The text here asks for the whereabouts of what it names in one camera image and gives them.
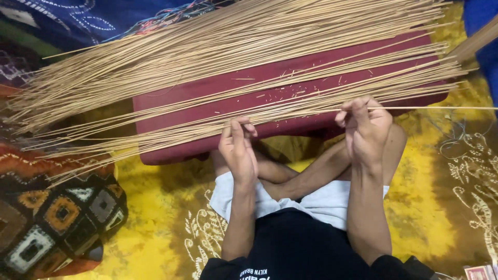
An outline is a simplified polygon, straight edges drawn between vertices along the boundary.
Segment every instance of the blue batik cloth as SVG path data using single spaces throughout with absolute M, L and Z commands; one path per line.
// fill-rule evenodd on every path
M 0 0 L 0 20 L 63 50 L 98 44 L 192 0 Z
M 477 32 L 498 14 L 498 0 L 466 0 L 463 20 L 467 36 Z M 488 81 L 493 103 L 498 106 L 498 39 L 476 53 L 481 71 Z

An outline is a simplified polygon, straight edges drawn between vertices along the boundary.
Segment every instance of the knee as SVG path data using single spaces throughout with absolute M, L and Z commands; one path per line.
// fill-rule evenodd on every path
M 392 148 L 399 148 L 403 151 L 406 146 L 406 139 L 406 132 L 404 129 L 397 124 L 392 124 L 389 129 L 386 145 L 389 145 Z

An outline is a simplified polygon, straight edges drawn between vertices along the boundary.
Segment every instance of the yellow floor mat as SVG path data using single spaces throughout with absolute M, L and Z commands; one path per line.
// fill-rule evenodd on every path
M 462 10 L 461 3 L 449 7 L 441 21 L 455 24 L 435 30 L 433 41 L 454 47 L 466 38 Z M 438 105 L 492 106 L 482 76 L 466 78 L 461 90 Z M 488 148 L 496 135 L 494 127 L 489 130 L 493 112 L 418 110 L 395 121 L 407 131 L 408 143 L 384 203 L 393 254 L 403 261 L 415 255 L 453 276 L 463 275 L 464 265 L 496 261 L 491 212 L 498 203 L 498 160 Z M 274 137 L 264 144 L 300 171 L 321 143 Z M 136 156 L 118 162 L 117 170 L 128 197 L 128 222 L 105 244 L 100 266 L 65 279 L 198 279 L 207 259 L 219 256 L 227 225 L 208 205 L 211 162 L 145 166 Z

